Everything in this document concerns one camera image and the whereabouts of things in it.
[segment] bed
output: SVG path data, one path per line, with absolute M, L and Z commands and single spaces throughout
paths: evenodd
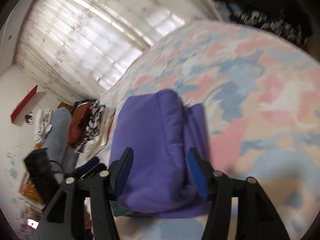
M 257 178 L 291 240 L 301 239 L 320 210 L 319 64 L 270 33 L 198 21 L 145 52 L 101 101 L 117 115 L 129 96 L 164 88 L 185 104 L 204 104 L 212 166 L 232 178 Z M 116 119 L 98 154 L 106 164 L 115 126 Z M 236 216 L 234 199 L 229 239 Z M 116 224 L 121 239 L 196 240 L 206 218 L 118 217 Z

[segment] sunlight through curtain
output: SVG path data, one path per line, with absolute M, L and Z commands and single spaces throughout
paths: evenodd
M 99 98 L 155 42 L 194 18 L 216 19 L 209 0 L 36 0 L 15 61 L 72 104 Z

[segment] red wall-mounted board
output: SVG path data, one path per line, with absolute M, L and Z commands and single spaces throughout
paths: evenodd
M 30 92 L 22 99 L 22 101 L 17 105 L 17 107 L 13 110 L 11 117 L 11 122 L 13 123 L 14 120 L 17 118 L 18 114 L 21 110 L 25 107 L 25 105 L 30 101 L 30 99 L 36 94 L 38 85 L 36 85 Z

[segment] brown folded garment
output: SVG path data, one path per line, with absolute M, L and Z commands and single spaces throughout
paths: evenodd
M 85 128 L 89 123 L 90 107 L 92 101 L 79 105 L 72 115 L 72 120 L 68 131 L 68 145 L 75 149 L 84 140 Z

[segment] purple folded cloth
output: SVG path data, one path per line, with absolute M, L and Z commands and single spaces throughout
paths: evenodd
M 157 218 L 188 218 L 209 212 L 197 192 L 187 164 L 196 147 L 207 159 L 208 143 L 202 105 L 183 106 L 172 90 L 129 97 L 117 120 L 110 163 L 124 149 L 134 161 L 124 193 L 117 203 Z

